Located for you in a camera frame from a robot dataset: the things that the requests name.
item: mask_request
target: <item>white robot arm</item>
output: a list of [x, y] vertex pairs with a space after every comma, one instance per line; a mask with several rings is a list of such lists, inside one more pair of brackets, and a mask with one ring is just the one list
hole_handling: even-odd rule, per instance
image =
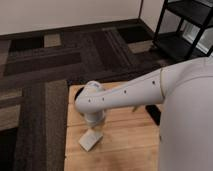
[[185, 70], [203, 65], [204, 58], [172, 65], [110, 90], [104, 90], [100, 83], [90, 81], [76, 98], [75, 106], [80, 113], [88, 115], [110, 108], [160, 104]]
[[213, 168], [213, 59], [200, 58], [162, 68], [104, 90], [91, 81], [75, 105], [92, 126], [109, 108], [164, 103], [159, 171]]

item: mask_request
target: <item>metal shelving unit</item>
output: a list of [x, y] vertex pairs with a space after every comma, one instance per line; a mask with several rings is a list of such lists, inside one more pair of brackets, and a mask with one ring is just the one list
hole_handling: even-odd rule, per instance
[[[181, 18], [175, 33], [159, 35], [161, 23], [168, 10]], [[184, 21], [190, 22], [200, 28], [193, 43], [189, 43], [181, 35], [181, 27]], [[185, 61], [193, 57], [210, 55], [213, 48], [210, 48], [207, 54], [196, 48], [202, 34], [208, 28], [213, 27], [213, 7], [207, 6], [196, 0], [179, 0], [175, 2], [164, 1], [153, 43], [158, 48], [166, 52], [177, 62]]]

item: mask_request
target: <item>wooden table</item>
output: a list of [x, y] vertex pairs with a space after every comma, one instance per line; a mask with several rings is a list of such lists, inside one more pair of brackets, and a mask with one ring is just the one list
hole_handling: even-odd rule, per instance
[[64, 170], [157, 171], [159, 129], [143, 106], [134, 113], [132, 107], [108, 110], [103, 139], [90, 152], [83, 150], [78, 140], [88, 127], [73, 100], [80, 87], [70, 88]]

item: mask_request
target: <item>carpet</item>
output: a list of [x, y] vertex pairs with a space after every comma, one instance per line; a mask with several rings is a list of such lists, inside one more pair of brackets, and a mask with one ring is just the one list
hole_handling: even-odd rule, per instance
[[0, 131], [0, 169], [12, 171], [17, 138], [17, 128]]
[[152, 37], [141, 26], [120, 28], [118, 32], [127, 44], [152, 40]]
[[[116, 28], [63, 31], [59, 35], [46, 38], [44, 48], [9, 51], [10, 41], [0, 42], [0, 48], [4, 48], [0, 49], [4, 57], [0, 92], [17, 88], [22, 92], [21, 98], [0, 101], [2, 109], [11, 108], [9, 111], [20, 105], [18, 129], [14, 128], [18, 132], [6, 132], [13, 138], [0, 141], [0, 145], [11, 144], [11, 149], [16, 145], [14, 170], [63, 170], [67, 83], [129, 81], [172, 64], [164, 54], [147, 51], [150, 42], [144, 46], [144, 42], [131, 41], [131, 49], [124, 33]], [[140, 51], [138, 45], [146, 48]], [[7, 161], [13, 163], [13, 153], [9, 155]]]
[[40, 37], [33, 37], [33, 38], [24, 38], [24, 39], [15, 39], [12, 40], [9, 52], [16, 52], [16, 51], [24, 51], [28, 49], [37, 49], [44, 47], [44, 38], [43, 36]]

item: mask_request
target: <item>shelf leg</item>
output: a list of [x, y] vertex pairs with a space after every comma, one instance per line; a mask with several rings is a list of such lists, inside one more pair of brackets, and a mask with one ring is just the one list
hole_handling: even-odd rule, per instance
[[143, 8], [143, 0], [141, 0], [141, 5], [140, 5], [140, 11], [139, 11], [139, 14], [138, 14], [138, 19], [141, 18], [142, 8]]
[[209, 49], [208, 53], [207, 53], [207, 56], [210, 57], [210, 55], [212, 54], [213, 52], [213, 46]]
[[198, 32], [198, 34], [197, 34], [197, 36], [196, 36], [194, 42], [192, 43], [192, 45], [191, 45], [189, 51], [187, 52], [187, 54], [186, 54], [186, 56], [185, 56], [185, 59], [186, 59], [186, 60], [189, 60], [189, 59], [190, 59], [191, 54], [193, 53], [194, 49], [196, 48], [196, 45], [197, 45], [197, 43], [199, 42], [199, 40], [200, 40], [201, 36], [203, 35], [203, 32], [204, 32], [204, 31], [205, 31], [205, 29], [202, 29], [202, 28], [201, 28], [200, 31]]
[[163, 16], [164, 16], [164, 13], [166, 11], [166, 5], [168, 3], [168, 0], [164, 0], [164, 4], [163, 4], [163, 8], [162, 8], [162, 11], [161, 11], [161, 14], [160, 14], [160, 18], [159, 18], [159, 21], [158, 21], [158, 25], [157, 25], [157, 28], [155, 30], [155, 35], [154, 35], [154, 41], [157, 40], [157, 37], [158, 37], [158, 33], [160, 31], [160, 26], [161, 26], [161, 23], [163, 21]]
[[181, 18], [180, 23], [179, 23], [179, 25], [178, 25], [178, 28], [177, 28], [177, 30], [176, 30], [176, 34], [178, 34], [178, 33], [180, 32], [180, 29], [181, 29], [181, 27], [182, 27], [182, 25], [183, 25], [183, 22], [184, 22], [184, 19]]

